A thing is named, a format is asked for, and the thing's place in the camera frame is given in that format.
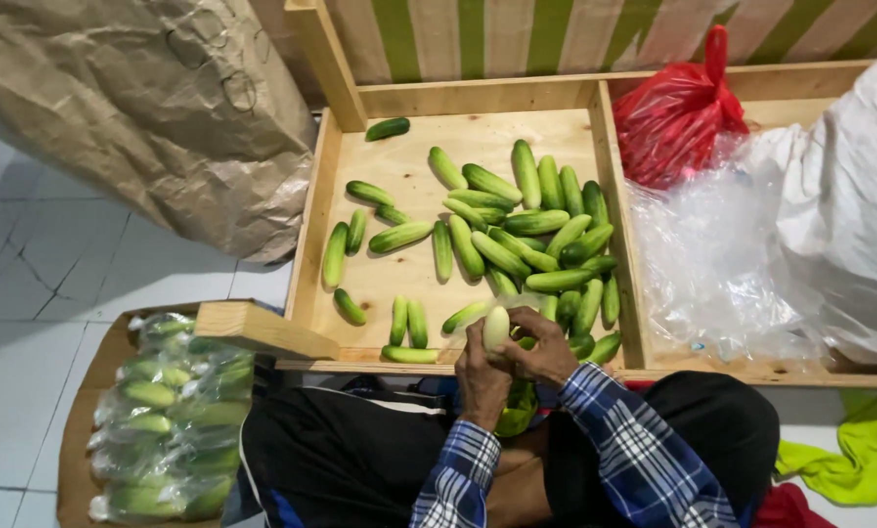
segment hand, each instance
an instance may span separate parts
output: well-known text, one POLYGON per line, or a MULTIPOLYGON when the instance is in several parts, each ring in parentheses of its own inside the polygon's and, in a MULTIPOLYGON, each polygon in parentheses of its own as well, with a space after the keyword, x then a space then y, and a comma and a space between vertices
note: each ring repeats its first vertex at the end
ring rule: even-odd
POLYGON ((578 368, 578 360, 569 350, 560 325, 526 306, 511 308, 507 313, 511 324, 519 327, 515 339, 532 337, 536 339, 536 345, 525 351, 515 342, 507 341, 501 345, 503 355, 522 366, 530 377, 562 388, 578 368))
POLYGON ((483 318, 468 326, 468 343, 455 363, 455 374, 464 407, 460 419, 491 432, 507 404, 514 364, 503 358, 488 361, 483 328, 483 318))

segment wooden crate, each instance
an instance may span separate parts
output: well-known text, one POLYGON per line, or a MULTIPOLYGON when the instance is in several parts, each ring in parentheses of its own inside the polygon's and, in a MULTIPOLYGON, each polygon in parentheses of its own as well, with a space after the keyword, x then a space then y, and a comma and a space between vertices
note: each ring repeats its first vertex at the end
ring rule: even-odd
MULTIPOLYGON (((323 2, 289 0, 286 8, 302 30, 304 47, 328 95, 315 150, 315 170, 305 209, 305 223, 286 306, 287 321, 237 313, 208 318, 202 308, 198 329, 221 326, 210 335, 232 335, 237 341, 267 343, 297 352, 280 359, 279 368, 329 372, 451 375, 461 341, 439 334, 445 318, 491 292, 485 281, 472 284, 453 271, 447 284, 436 280, 430 239, 385 256, 366 251, 345 262, 342 286, 362 305, 368 322, 353 326, 341 318, 332 294, 320 280, 320 263, 334 224, 349 222, 353 210, 371 215, 365 240, 387 226, 373 210, 345 194, 351 179, 378 185, 397 199, 399 209, 421 220, 434 220, 447 189, 432 174, 426 157, 441 146, 458 164, 479 163, 513 180, 510 152, 518 138, 527 139, 537 159, 552 154, 571 164, 579 181, 595 179, 609 203, 615 225, 609 251, 616 270, 621 310, 621 354, 613 363, 620 378, 657 379, 684 369, 727 372, 754 384, 877 387, 877 369, 837 358, 828 365, 808 366, 806 373, 788 372, 768 362, 737 361, 728 365, 690 351, 653 351, 643 306, 636 260, 650 248, 639 248, 631 235, 628 196, 617 146, 611 102, 632 90, 650 72, 607 73, 356 87, 347 68, 323 2), (368 124, 406 116, 410 132, 365 143, 368 124), (420 299, 426 307, 429 345, 444 349, 437 365, 401 365, 380 360, 386 343, 395 295, 420 299)), ((812 123, 836 98, 852 87, 870 61, 843 61, 774 66, 738 66, 727 70, 729 85, 743 102, 753 130, 812 123)), ((222 305, 213 306, 222 310, 222 305)), ((600 320, 593 334, 606 330, 600 320)))

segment white tile floor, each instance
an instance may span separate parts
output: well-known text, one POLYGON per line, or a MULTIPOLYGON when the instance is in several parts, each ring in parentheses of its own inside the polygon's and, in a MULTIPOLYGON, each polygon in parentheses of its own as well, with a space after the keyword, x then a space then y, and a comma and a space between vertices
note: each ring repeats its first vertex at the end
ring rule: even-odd
MULTIPOLYGON (((290 265, 237 262, 179 239, 0 143, 0 528, 57 526, 63 426, 120 312, 227 297, 283 306, 290 276, 290 265)), ((835 449, 835 391, 762 392, 785 438, 835 449)), ((840 528, 877 527, 877 507, 806 493, 840 528)))

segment red plastic bag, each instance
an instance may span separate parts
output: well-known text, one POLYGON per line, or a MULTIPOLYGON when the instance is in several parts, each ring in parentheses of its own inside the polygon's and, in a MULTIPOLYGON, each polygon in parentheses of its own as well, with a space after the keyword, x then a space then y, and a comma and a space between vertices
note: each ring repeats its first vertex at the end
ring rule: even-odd
POLYGON ((718 134, 748 134, 742 104, 728 91, 726 60, 726 28, 717 25, 706 37, 704 65, 667 65, 614 102, 625 176, 667 189, 707 166, 718 134))

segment blue plaid sleeve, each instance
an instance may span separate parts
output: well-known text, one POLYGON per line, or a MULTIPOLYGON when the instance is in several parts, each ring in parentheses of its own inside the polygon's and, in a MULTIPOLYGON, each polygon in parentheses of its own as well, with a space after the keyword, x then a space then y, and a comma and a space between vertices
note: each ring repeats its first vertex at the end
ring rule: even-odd
POLYGON ((483 528, 484 499, 500 459, 501 443, 494 435, 456 421, 412 507, 410 528, 483 528))
POLYGON ((640 396, 593 363, 578 367, 560 402, 592 439, 599 477, 640 528, 738 527, 725 491, 699 456, 640 396))

